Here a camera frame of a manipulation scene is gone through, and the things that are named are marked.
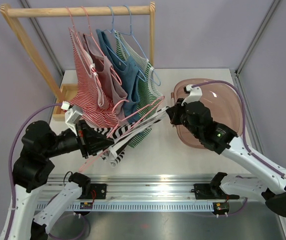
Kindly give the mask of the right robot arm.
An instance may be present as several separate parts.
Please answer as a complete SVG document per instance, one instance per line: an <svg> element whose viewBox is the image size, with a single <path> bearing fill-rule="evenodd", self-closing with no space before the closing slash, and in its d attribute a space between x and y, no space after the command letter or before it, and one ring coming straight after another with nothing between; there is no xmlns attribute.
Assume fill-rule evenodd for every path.
<svg viewBox="0 0 286 240"><path fill-rule="evenodd" d="M286 218L286 168L249 147L245 137L225 124L213 121L210 109L200 101L178 99L166 113L171 124L184 126L204 148L233 160L255 176L232 177L219 172L209 187L213 197L233 195L256 200Z"/></svg>

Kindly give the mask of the black white striped tank top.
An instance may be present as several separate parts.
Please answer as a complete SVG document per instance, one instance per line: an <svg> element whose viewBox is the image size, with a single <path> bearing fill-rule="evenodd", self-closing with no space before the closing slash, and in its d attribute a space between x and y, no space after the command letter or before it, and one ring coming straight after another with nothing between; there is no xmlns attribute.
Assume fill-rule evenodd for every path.
<svg viewBox="0 0 286 240"><path fill-rule="evenodd" d="M134 126L135 123L118 127L110 136L114 140L114 145L102 153L100 158L105 162L109 162L112 167L116 167L124 158L125 148L130 143L134 143L135 137L142 138L145 131L149 133L153 125L160 122L166 116L166 110L168 108L169 107L166 106L157 110L150 118L143 120L132 130L130 130L130 128Z"/></svg>

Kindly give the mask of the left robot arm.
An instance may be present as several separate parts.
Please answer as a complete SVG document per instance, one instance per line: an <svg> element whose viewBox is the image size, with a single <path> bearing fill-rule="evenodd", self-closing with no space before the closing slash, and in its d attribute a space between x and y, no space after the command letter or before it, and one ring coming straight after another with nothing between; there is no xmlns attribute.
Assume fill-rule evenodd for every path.
<svg viewBox="0 0 286 240"><path fill-rule="evenodd" d="M39 196L54 169L50 158L78 150L87 158L106 150L114 140L95 131L84 120L76 124L76 131L68 128L59 135L47 122L39 120L26 128L22 143L20 157L11 172L14 193L0 240L46 240L66 209L76 199L91 195L91 179L75 172L63 190L35 214Z"/></svg>

